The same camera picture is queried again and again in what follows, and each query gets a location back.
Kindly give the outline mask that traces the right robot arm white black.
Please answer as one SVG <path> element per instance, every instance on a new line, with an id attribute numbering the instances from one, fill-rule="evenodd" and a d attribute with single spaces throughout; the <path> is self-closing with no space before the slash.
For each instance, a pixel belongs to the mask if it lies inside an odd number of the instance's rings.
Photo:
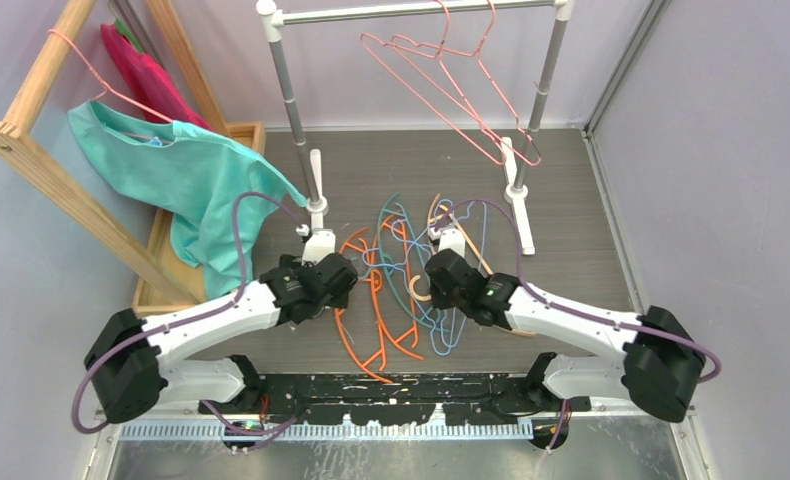
<path id="1" fill-rule="evenodd" d="M 513 275 L 484 275 L 451 249 L 432 256 L 424 270 L 434 307 L 586 351 L 584 357 L 538 355 L 525 386 L 536 410 L 603 397 L 630 401 L 662 421 L 685 419 L 709 356 L 669 310 L 651 306 L 638 314 L 572 301 Z"/>

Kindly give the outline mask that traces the pink wire hanger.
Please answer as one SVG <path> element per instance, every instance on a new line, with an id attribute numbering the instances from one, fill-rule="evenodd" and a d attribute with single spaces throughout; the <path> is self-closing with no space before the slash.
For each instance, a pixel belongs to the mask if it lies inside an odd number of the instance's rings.
<path id="1" fill-rule="evenodd" d="M 512 116 L 514 130 L 520 134 L 523 141 L 522 146 L 513 149 L 513 158 L 528 167 L 536 167 L 542 161 L 536 145 L 538 128 L 523 125 L 521 115 L 491 74 L 483 59 L 484 46 L 496 25 L 501 3 L 499 1 L 479 1 L 477 7 L 480 10 L 489 11 L 488 21 L 482 33 L 476 38 L 474 45 L 469 48 L 460 48 L 449 42 L 451 32 L 455 29 L 453 26 L 454 3 L 452 1 L 436 1 L 434 3 L 433 11 L 441 13 L 444 18 L 441 33 L 435 41 L 417 41 L 402 34 L 393 34 L 389 39 L 383 40 L 372 34 L 364 33 L 360 36 L 360 43 L 389 74 L 416 96 L 445 125 L 475 147 L 479 153 L 489 158 L 493 163 L 501 165 L 503 159 L 500 155 L 491 153 L 484 144 L 446 116 L 442 107 L 434 103 L 428 93 L 422 92 L 416 83 L 409 82 L 405 76 L 399 74 L 383 58 L 383 53 L 390 52 L 395 58 L 404 62 L 411 69 L 413 79 L 422 79 L 436 97 L 445 99 L 447 103 L 456 108 L 457 112 L 464 114 L 468 121 L 474 123 L 478 133 L 499 145 L 502 143 L 502 136 L 485 121 L 478 109 L 478 102 L 467 96 L 468 79 L 464 76 L 457 77 L 453 71 L 456 66 L 466 66 L 466 72 L 475 77 L 480 86 L 488 86 L 495 95 L 493 101 L 504 106 Z"/>
<path id="2" fill-rule="evenodd" d="M 470 137 L 461 127 L 457 126 L 455 122 L 448 118 L 427 96 L 423 95 L 382 57 L 382 53 L 387 51 L 406 63 L 412 71 L 428 83 L 435 92 L 441 94 L 449 103 L 453 104 L 460 111 L 465 113 L 469 119 L 473 120 L 477 125 L 478 132 L 483 137 L 490 140 L 495 147 L 499 148 L 503 144 L 501 137 L 493 128 L 489 127 L 479 113 L 478 108 L 469 99 L 465 90 L 463 90 L 460 85 L 460 82 L 455 78 L 446 64 L 446 60 L 450 57 L 474 61 L 482 75 L 482 79 L 489 83 L 498 99 L 508 108 L 510 113 L 514 114 L 516 112 L 512 103 L 508 100 L 506 94 L 500 88 L 500 85 L 483 61 L 485 43 L 492 33 L 497 20 L 497 5 L 494 1 L 481 1 L 479 3 L 480 6 L 487 8 L 489 11 L 489 21 L 477 40 L 476 45 L 469 51 L 453 48 L 448 45 L 449 33 L 453 23 L 453 4 L 446 1 L 437 1 L 435 5 L 441 8 L 441 12 L 444 16 L 442 32 L 437 42 L 416 41 L 402 34 L 393 34 L 388 39 L 383 39 L 374 34 L 364 32 L 359 37 L 360 45 L 388 74 L 411 93 L 421 104 L 427 107 L 447 127 L 451 128 L 454 133 L 466 140 L 466 142 L 474 147 L 477 152 L 489 159 L 492 163 L 502 165 L 504 163 L 504 156 L 501 152 L 494 154 L 486 147 L 480 145 L 476 139 Z"/>

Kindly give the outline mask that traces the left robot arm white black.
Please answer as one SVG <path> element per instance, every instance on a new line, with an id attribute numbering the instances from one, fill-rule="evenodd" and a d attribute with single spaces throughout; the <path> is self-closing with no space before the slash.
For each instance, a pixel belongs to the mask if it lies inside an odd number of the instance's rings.
<path id="1" fill-rule="evenodd" d="M 327 308 L 344 309 L 358 280 L 339 253 L 317 263 L 284 255 L 258 280 L 219 299 L 145 318 L 131 308 L 113 314 L 84 358 L 105 420 L 122 424 L 174 405 L 253 411 L 264 387 L 246 356 L 204 361 L 195 354 L 243 334 L 299 324 Z"/>

